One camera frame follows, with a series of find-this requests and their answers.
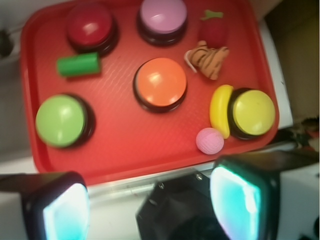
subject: toy tiger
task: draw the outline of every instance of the toy tiger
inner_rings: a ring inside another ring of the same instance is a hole
[[[226,46],[219,49],[208,48],[206,41],[199,41],[196,48],[185,53],[184,59],[195,73],[197,70],[194,66],[209,79],[217,80],[222,63],[228,54],[229,49]]]

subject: orange button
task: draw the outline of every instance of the orange button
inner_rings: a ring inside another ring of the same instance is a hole
[[[155,107],[174,105],[186,89],[185,71],[177,62],[165,57],[146,62],[135,77],[135,90],[139,98]]]

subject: green cylinder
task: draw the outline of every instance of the green cylinder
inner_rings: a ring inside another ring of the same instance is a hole
[[[59,74],[63,77],[97,74],[101,71],[97,52],[59,58],[56,66]]]

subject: yellow banana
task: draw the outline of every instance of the yellow banana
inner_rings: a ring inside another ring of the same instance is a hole
[[[233,86],[221,85],[213,93],[210,103],[209,116],[211,126],[217,129],[224,139],[230,136],[228,104],[233,90]]]

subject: white surface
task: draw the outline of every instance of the white surface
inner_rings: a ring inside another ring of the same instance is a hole
[[[319,217],[319,163],[284,171],[280,175],[280,214],[277,239],[312,240]]]
[[[136,212],[149,193],[132,194],[91,207],[89,240],[138,240]]]
[[[0,239],[27,239],[20,194],[17,192],[0,191]]]
[[[24,24],[37,10],[67,0],[0,0],[0,21],[4,28]]]
[[[30,148],[19,62],[3,61],[0,59],[0,161]]]
[[[0,162],[0,174],[37,173],[32,156]]]
[[[262,42],[265,48],[266,57],[268,59],[269,68],[272,76],[274,91],[279,107],[279,129],[291,127],[293,125],[293,117],[290,108],[290,102],[286,89],[284,76],[277,55],[275,44],[265,21],[259,24]]]

